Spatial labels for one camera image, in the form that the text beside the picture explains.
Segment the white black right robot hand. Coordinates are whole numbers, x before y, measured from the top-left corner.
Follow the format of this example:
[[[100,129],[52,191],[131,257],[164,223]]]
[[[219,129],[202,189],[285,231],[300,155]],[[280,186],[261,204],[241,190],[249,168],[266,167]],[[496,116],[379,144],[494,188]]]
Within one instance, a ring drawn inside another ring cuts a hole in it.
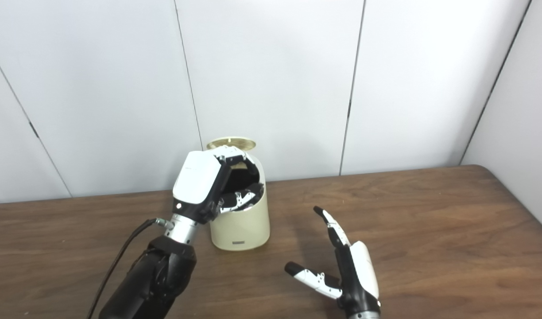
[[[314,212],[325,222],[340,278],[288,262],[284,270],[294,279],[330,299],[348,319],[380,319],[379,286],[368,248],[362,241],[353,244],[334,217],[319,206]]]

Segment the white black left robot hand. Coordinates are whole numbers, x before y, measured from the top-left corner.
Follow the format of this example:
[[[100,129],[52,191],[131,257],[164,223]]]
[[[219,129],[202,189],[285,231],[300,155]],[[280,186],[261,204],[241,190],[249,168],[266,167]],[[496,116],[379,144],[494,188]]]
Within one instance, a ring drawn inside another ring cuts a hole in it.
[[[231,190],[232,167],[244,163],[255,181],[243,189]],[[253,158],[237,147],[223,145],[208,151],[192,151],[173,187],[172,212],[193,222],[206,224],[220,214],[255,205],[264,194],[259,169]]]

